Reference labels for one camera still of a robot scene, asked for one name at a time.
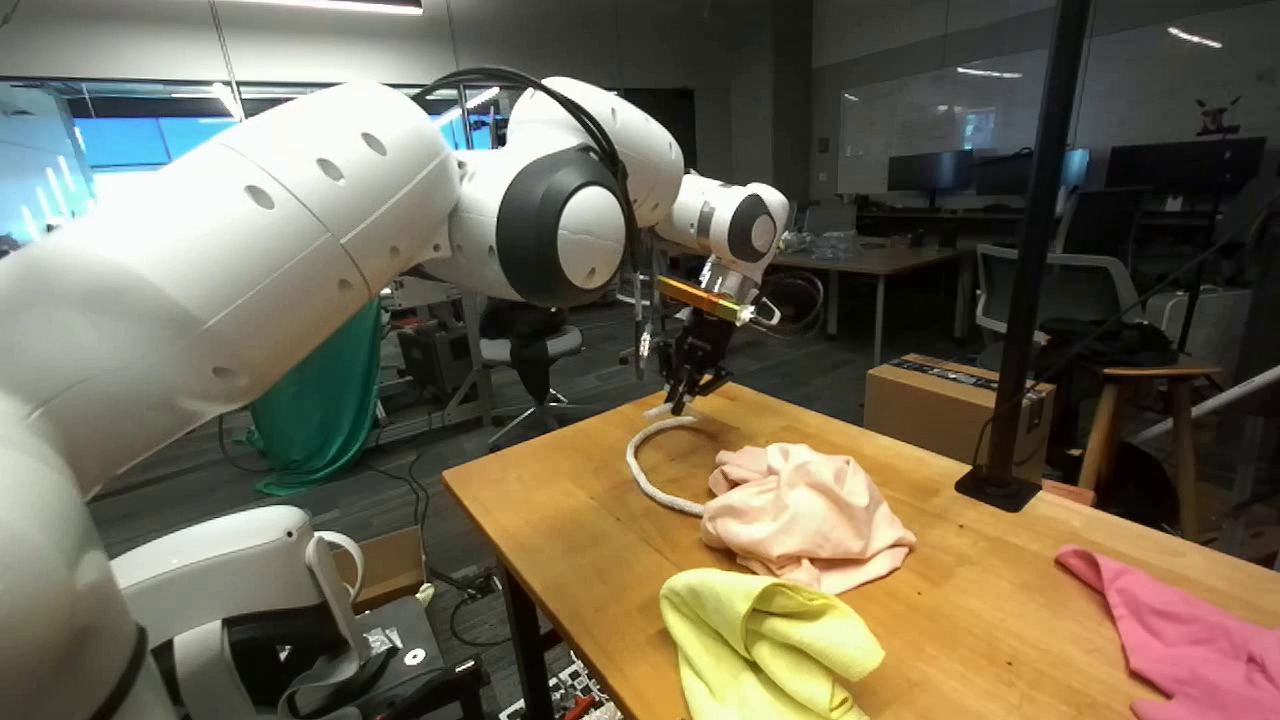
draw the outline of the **floor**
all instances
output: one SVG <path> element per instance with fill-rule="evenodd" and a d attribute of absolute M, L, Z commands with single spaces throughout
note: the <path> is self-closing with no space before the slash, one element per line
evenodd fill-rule
<path fill-rule="evenodd" d="M 950 361 L 975 361 L 978 343 L 950 340 L 950 272 L 932 268 L 895 281 L 889 301 L 885 355 L 932 350 Z M 570 310 L 584 331 L 584 349 L 555 363 L 555 386 L 577 401 L 577 414 L 590 414 L 620 401 L 654 393 L 654 372 L 631 363 L 631 306 L 597 304 Z M 786 331 L 735 331 L 729 350 L 729 372 L 739 383 L 782 395 L 792 405 L 859 420 L 859 386 L 867 372 L 867 329 L 873 329 L 873 286 L 843 285 L 843 329 L 827 337 L 823 329 Z M 492 372 L 492 405 L 520 406 L 520 386 L 512 372 Z M 158 533 L 252 506 L 252 505 L 300 505 L 310 512 L 316 528 L 337 528 L 354 538 L 418 523 L 426 547 L 426 570 L 437 575 L 430 627 L 440 652 L 478 657 L 487 671 L 482 705 L 501 717 L 520 700 L 512 657 L 504 645 L 504 602 L 501 590 L 458 590 L 456 575 L 482 575 L 492 557 L 468 517 L 450 505 L 440 470 L 482 456 L 492 429 L 482 420 L 430 429 L 400 443 L 380 443 L 365 451 L 350 470 L 310 482 L 296 495 L 263 495 L 258 460 L 242 449 L 242 420 L 209 425 L 178 443 L 163 449 L 134 470 L 126 470 L 116 491 L 92 501 L 92 517 L 106 550 L 134 547 Z"/>

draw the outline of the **table top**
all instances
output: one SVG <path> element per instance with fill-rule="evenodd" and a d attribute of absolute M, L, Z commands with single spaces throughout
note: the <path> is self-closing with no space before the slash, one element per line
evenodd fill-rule
<path fill-rule="evenodd" d="M 679 567 L 731 567 L 699 520 L 631 487 L 624 449 L 659 395 L 442 470 L 565 641 L 626 717 L 688 717 L 659 583 Z M 1117 627 L 1052 557 L 1081 542 L 1150 570 L 1239 621 L 1280 623 L 1280 575 L 1213 547 L 1041 491 L 1024 512 L 958 495 L 965 464 L 729 383 L 693 405 L 688 431 L 642 443 L 646 475 L 699 501 L 721 449 L 799 439 L 867 468 L 919 547 L 843 599 L 889 660 L 852 687 L 873 717 L 1132 717 L 1150 700 L 1123 671 Z"/>
<path fill-rule="evenodd" d="M 902 234 L 859 234 L 839 252 L 780 252 L 771 268 L 815 268 L 815 272 L 852 272 L 852 277 L 895 277 L 945 259 L 958 259 L 966 247 L 912 245 Z"/>

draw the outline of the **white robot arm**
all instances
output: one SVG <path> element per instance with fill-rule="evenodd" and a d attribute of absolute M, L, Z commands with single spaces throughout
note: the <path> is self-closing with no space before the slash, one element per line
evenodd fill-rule
<path fill-rule="evenodd" d="M 780 190 L 683 177 L 654 118 L 580 81 L 529 93 L 487 157 L 446 153 L 400 93 L 349 83 L 270 106 L 155 170 L 134 204 L 5 256 L 0 708 L 174 712 L 82 495 L 255 401 L 400 272 L 580 304 L 653 227 L 707 256 L 695 301 L 750 304 L 780 222 Z M 677 412 L 739 323 L 695 317 L 695 343 L 672 343 L 672 366 L 695 366 L 672 379 Z"/>

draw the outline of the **pink cloth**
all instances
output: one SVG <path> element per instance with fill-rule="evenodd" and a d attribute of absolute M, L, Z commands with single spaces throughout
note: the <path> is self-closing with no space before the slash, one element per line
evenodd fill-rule
<path fill-rule="evenodd" d="M 1138 720 L 1280 717 L 1280 633 L 1082 547 L 1062 547 L 1056 565 L 1105 596 L 1129 671 L 1168 694 L 1135 705 Z"/>
<path fill-rule="evenodd" d="M 707 487 L 707 542 L 758 575 L 849 590 L 895 570 L 914 542 L 857 460 L 809 443 L 721 451 Z"/>

